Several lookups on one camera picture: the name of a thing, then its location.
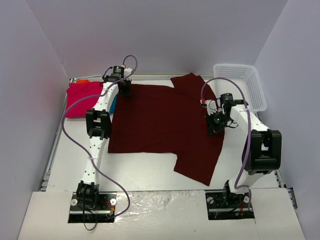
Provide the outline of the dark red t shirt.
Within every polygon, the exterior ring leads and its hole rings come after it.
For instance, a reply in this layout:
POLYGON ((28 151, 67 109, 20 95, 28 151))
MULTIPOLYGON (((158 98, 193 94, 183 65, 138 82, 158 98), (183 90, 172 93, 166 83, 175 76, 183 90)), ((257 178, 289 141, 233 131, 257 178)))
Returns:
POLYGON ((172 86, 134 84, 119 95, 112 118, 110 154, 172 153, 174 171, 209 185, 222 151, 224 132, 208 135, 200 98, 215 100, 199 75, 173 77, 172 86))

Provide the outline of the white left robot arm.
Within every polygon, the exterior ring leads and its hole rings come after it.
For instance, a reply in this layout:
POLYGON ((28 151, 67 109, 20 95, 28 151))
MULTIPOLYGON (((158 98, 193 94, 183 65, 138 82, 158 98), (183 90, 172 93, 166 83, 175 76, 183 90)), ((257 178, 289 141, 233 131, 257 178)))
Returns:
POLYGON ((114 66, 110 76, 105 76, 102 91, 95 105, 86 111, 85 123, 89 136, 89 153, 84 173, 76 190, 76 197, 89 209, 97 208, 101 203, 99 195, 99 174, 96 168, 101 163, 101 153, 112 133, 110 109, 119 90, 127 90, 131 80, 126 78, 132 73, 124 64, 114 66))

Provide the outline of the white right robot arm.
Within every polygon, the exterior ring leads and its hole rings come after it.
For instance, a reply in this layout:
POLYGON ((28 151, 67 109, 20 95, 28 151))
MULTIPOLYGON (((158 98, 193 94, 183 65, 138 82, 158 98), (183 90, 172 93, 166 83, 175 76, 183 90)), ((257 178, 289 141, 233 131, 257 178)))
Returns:
POLYGON ((264 125, 243 99, 234 99, 231 93, 219 98, 220 106, 212 110, 206 101, 207 134, 216 135, 236 124, 247 134, 242 152, 242 165, 236 177, 227 180, 222 193, 222 202, 229 207, 239 202, 240 196, 249 197, 252 185, 265 175, 278 170, 281 165, 282 134, 264 125))

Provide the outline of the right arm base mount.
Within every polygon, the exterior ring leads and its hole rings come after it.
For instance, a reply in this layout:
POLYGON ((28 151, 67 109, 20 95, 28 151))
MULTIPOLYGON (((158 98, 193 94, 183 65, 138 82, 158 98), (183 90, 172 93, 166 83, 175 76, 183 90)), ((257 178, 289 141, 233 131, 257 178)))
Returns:
POLYGON ((249 194, 228 193, 225 190, 205 191, 207 216, 210 221, 254 219, 249 207, 249 194))

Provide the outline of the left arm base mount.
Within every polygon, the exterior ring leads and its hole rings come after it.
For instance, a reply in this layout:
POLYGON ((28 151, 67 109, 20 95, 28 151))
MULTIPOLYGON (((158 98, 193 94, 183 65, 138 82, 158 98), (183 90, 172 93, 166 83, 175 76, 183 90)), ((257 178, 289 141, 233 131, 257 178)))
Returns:
POLYGON ((73 192, 69 206, 68 223, 113 223, 115 221, 116 204, 117 195, 115 192, 101 192, 96 206, 91 205, 86 200, 83 210, 83 201, 77 198, 76 193, 73 192))

